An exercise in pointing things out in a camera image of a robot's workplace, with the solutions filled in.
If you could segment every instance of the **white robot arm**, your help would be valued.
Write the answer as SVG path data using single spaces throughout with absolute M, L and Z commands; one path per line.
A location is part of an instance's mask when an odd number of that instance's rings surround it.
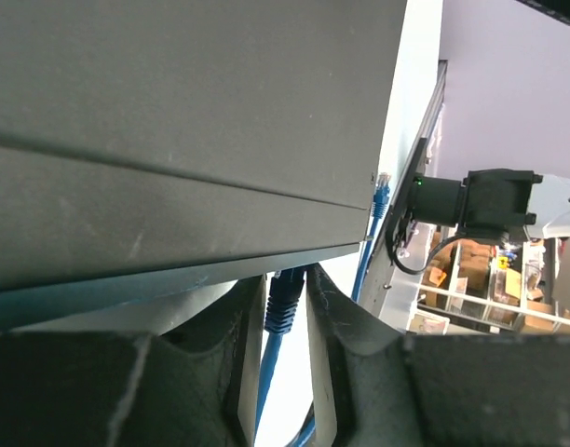
M 530 238 L 570 237 L 570 179 L 543 175 L 533 185 L 527 212 L 536 216 L 536 223 L 527 225 Z

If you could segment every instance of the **wall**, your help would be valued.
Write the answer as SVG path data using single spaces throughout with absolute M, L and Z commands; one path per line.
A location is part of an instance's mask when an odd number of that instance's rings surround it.
M 570 177 L 570 27 L 512 0 L 446 0 L 439 175 L 533 169 Z

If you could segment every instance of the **scratch mark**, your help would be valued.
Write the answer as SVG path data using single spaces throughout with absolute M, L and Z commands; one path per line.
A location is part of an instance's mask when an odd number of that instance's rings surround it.
M 136 240 L 134 241 L 132 248 L 129 251 L 128 255 L 129 259 L 134 259 L 140 252 L 140 246 L 141 243 L 143 242 L 143 237 L 144 237 L 144 230 L 142 230 L 140 234 L 136 237 Z
M 143 376 L 144 366 L 146 365 L 146 356 L 148 355 L 151 339 L 148 336 L 137 338 L 134 341 L 136 348 L 136 361 L 132 371 L 129 372 L 128 384 L 126 392 L 117 402 L 114 414 L 109 420 L 109 436 L 107 437 L 107 447 L 114 447 L 121 435 L 121 428 L 124 421 L 128 418 L 129 412 L 132 410 L 134 401 L 136 400 L 136 391 L 140 384 L 140 378 Z

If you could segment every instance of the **lavender wall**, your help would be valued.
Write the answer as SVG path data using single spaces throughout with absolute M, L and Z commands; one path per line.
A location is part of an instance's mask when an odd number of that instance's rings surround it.
M 439 175 L 570 177 L 570 27 L 512 0 L 445 0 L 449 60 Z

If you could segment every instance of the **gray metal panel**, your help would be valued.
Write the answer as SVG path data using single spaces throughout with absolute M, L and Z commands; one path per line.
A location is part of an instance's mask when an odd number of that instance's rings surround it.
M 0 1 L 0 144 L 367 209 L 405 7 Z
M 345 245 L 363 239 L 367 218 L 365 210 L 0 148 L 0 290 Z

